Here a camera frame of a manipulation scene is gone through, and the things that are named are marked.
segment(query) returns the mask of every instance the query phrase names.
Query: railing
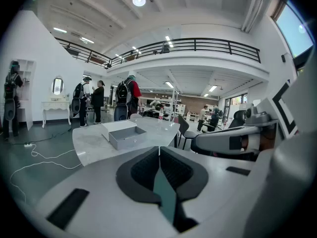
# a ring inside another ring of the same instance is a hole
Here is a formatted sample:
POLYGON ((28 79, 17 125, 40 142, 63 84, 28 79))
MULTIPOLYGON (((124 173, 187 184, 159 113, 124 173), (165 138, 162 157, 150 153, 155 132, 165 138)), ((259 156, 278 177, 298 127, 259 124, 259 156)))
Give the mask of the railing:
POLYGON ((124 62, 146 56, 159 56, 176 51, 213 51, 237 55, 261 63, 260 50, 239 42, 214 38, 183 38, 148 44, 125 52, 115 58, 109 58, 84 46, 56 38, 59 43, 76 59, 99 65, 105 69, 124 62))
POLYGON ((56 39, 74 58, 99 65, 105 69, 111 67, 111 58, 76 43, 60 38, 56 39))
POLYGON ((177 51, 214 51, 246 57, 261 63, 260 50, 239 42, 214 38, 183 38, 156 42, 130 50, 111 61, 111 66, 146 56, 155 56, 177 51))

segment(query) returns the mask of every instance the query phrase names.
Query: white table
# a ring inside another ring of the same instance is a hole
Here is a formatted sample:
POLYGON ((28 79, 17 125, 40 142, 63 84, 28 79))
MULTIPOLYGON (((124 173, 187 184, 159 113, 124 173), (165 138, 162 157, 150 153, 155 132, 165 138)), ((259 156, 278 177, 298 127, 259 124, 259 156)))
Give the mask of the white table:
POLYGON ((71 122, 69 120, 70 117, 70 110, 69 110, 69 102, 68 101, 44 101, 42 102, 42 112, 43 112, 43 125, 42 128, 44 128, 46 124, 46 110, 50 109, 62 109, 67 110, 68 112, 68 123, 71 125, 71 122))
POLYGON ((135 122, 139 128, 147 132, 146 139, 135 147, 119 151, 116 150, 102 135, 104 132, 104 126, 102 124, 74 129, 73 144, 82 165, 86 166, 99 160, 111 158, 141 148, 168 146, 173 139, 174 143, 176 142, 175 137, 177 137, 180 126, 178 123, 165 120, 158 123, 158 119, 149 117, 130 119, 130 121, 135 122))

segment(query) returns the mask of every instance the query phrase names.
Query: water bottle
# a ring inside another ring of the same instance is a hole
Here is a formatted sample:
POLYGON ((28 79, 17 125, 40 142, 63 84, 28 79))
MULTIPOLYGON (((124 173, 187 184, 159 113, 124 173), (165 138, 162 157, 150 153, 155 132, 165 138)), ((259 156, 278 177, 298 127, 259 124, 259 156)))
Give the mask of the water bottle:
POLYGON ((158 122, 162 122, 163 114, 164 114, 164 111, 163 111, 163 108, 161 108, 158 115, 158 122))

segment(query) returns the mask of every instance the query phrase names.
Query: oval mirror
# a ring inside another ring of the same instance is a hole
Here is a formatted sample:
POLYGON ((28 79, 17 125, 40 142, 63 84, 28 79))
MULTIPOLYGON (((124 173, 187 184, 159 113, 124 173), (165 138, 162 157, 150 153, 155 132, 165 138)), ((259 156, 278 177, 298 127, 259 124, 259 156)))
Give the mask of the oval mirror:
POLYGON ((64 82, 61 78, 55 78, 52 83, 52 92, 59 95, 63 91, 64 82))

